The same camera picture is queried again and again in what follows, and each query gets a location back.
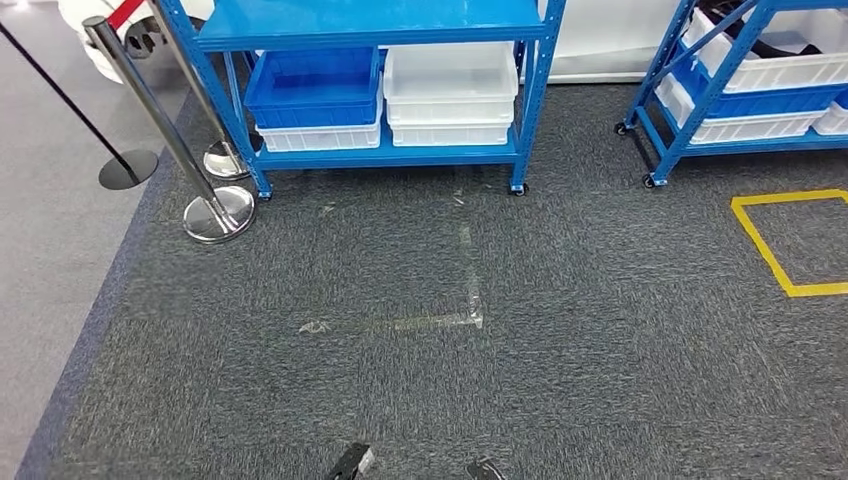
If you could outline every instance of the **tape marking on carpet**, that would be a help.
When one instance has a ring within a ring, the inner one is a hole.
[[[775,258],[771,248],[769,248],[765,240],[763,240],[763,237],[760,235],[757,227],[754,226],[754,223],[751,221],[751,217],[749,217],[745,212],[745,207],[752,205],[765,205],[769,203],[831,200],[834,198],[841,198],[845,200],[846,204],[848,204],[848,192],[837,189],[733,197],[733,200],[730,202],[730,208],[733,210],[733,213],[736,214],[736,218],[739,219],[739,223],[742,224],[742,227],[746,232],[748,232],[751,240],[754,241],[754,245],[756,245],[757,250],[759,250],[760,255],[763,257],[763,260],[765,260],[771,268],[774,278],[777,279],[777,283],[780,284],[786,292],[786,295],[790,297],[848,294],[848,282],[812,283],[806,285],[796,285],[792,283],[792,280],[789,279],[789,275],[787,275],[783,267],[780,266],[780,263],[777,261],[777,258]]]
[[[429,325],[439,327],[475,325],[477,328],[483,328],[480,277],[477,276],[477,269],[474,268],[474,258],[471,254],[471,228],[467,225],[459,229],[459,245],[466,263],[465,289],[468,298],[468,313],[397,319],[393,322],[395,330],[412,330]]]

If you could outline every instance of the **shelf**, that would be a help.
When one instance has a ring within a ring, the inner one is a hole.
[[[207,52],[540,38],[533,0],[220,0]]]
[[[651,101],[656,102],[657,107],[662,113],[663,119],[671,129],[674,135],[680,133],[676,120],[671,115],[671,112],[656,98],[656,95],[651,95]],[[652,142],[655,146],[660,146],[660,152],[664,152],[665,144],[657,144],[656,140],[660,139],[656,134],[656,129],[653,124],[649,124],[650,117],[644,107],[639,107],[639,119],[646,127],[653,129],[648,131]],[[780,152],[780,151],[798,151],[798,150],[830,150],[830,149],[848,149],[848,135],[819,135],[812,127],[806,134],[800,137],[785,137],[785,138],[770,138],[766,140],[747,140],[739,142],[719,142],[719,143],[697,143],[690,144],[684,150],[681,156],[683,157],[705,157],[711,155],[732,155],[740,153],[764,153],[764,152]]]
[[[848,148],[848,135],[819,135],[810,128],[800,137],[770,138],[743,142],[723,142],[689,145],[684,157],[731,155],[734,153],[763,153],[797,150],[829,150]]]
[[[514,129],[510,129],[506,145],[455,147],[395,147],[392,133],[383,122],[380,146],[360,150],[313,152],[262,151],[253,167],[262,170],[310,170],[329,168],[415,167],[437,165],[512,164],[520,158],[516,151]]]

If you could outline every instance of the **yellow square marking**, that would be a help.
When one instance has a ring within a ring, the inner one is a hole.
[[[783,287],[783,290],[790,297],[848,294],[848,282],[813,283],[809,285],[795,285],[792,283],[792,281],[789,280],[789,276],[786,274],[786,271],[784,271],[783,267],[781,267],[777,262],[777,259],[774,257],[769,246],[766,245],[766,242],[763,240],[760,232],[757,231],[757,227],[755,227],[754,223],[751,222],[751,218],[747,213],[745,213],[745,207],[751,205],[764,205],[767,203],[803,202],[807,200],[829,200],[834,198],[841,198],[845,200],[846,204],[848,204],[848,192],[836,189],[733,197],[733,200],[730,202],[730,208],[733,209],[733,213],[736,214],[736,218],[739,219],[739,223],[742,224],[745,231],[751,236],[751,240],[754,241],[754,245],[757,246],[757,250],[760,251],[760,255],[763,256],[763,259],[766,263],[768,263],[769,267],[771,267],[771,271],[774,273],[777,283]]]

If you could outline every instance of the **chrome stanchion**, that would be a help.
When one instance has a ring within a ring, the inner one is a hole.
[[[203,111],[206,112],[206,116],[212,121],[218,138],[220,138],[220,140],[206,149],[206,153],[203,154],[203,166],[210,175],[221,180],[240,180],[247,177],[250,173],[244,167],[241,157],[233,147],[233,139],[230,136],[230,132],[224,128],[224,124],[212,106],[212,101],[209,100],[209,95],[206,93],[206,89],[203,88],[203,83],[197,77],[194,67],[186,60],[186,54],[183,51],[182,45],[180,45],[180,42],[174,40],[177,37],[171,31],[171,25],[162,12],[162,5],[156,0],[147,0],[147,3],[150,5],[150,9],[153,10],[153,17],[156,19],[156,23],[159,24],[160,31],[168,40],[168,43],[171,44],[174,57],[176,57],[177,63],[179,63],[180,68],[188,79],[188,84],[191,86],[197,99],[200,100]]]
[[[109,59],[124,85],[132,89],[153,124],[162,133],[174,160],[200,194],[186,207],[183,214],[183,227],[186,232],[202,243],[225,242],[244,232],[256,217],[253,195],[236,186],[213,190],[200,167],[192,159],[185,141],[141,79],[106,19],[100,16],[89,18],[83,22],[83,27],[97,49]]]

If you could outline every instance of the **storage bin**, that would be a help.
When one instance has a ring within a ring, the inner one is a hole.
[[[392,126],[396,147],[504,145],[512,122],[453,125]]]
[[[662,79],[655,92],[660,103],[677,122],[677,127],[682,128],[692,110],[695,109],[695,104],[686,89],[674,78],[673,74],[669,74]],[[691,143],[719,143],[801,136],[807,133],[810,126],[824,114],[825,111],[820,111],[707,119],[695,132]]]
[[[673,59],[686,49],[678,42]],[[693,55],[674,66],[671,72],[686,92],[697,102],[706,91],[712,77],[704,64]],[[780,113],[814,112],[827,110],[837,95],[848,89],[846,84],[822,85],[804,88],[764,90],[742,93],[723,93],[710,106],[707,118],[742,117],[746,115],[773,115]]]
[[[390,125],[511,123],[518,73],[512,44],[390,47],[385,94]]]
[[[695,9],[683,43],[691,47],[713,27],[710,19]],[[749,52],[725,93],[848,83],[848,17],[836,9],[778,12],[760,40],[796,52],[813,44],[822,54],[761,59]],[[716,74],[732,45],[733,39],[722,33],[697,53],[710,77]]]
[[[377,110],[370,125],[324,126],[303,128],[256,128],[265,139],[269,152],[302,152],[309,150],[348,150],[377,148],[383,117],[383,92],[377,89]]]
[[[371,47],[265,52],[244,104],[262,129],[371,125],[379,62]]]

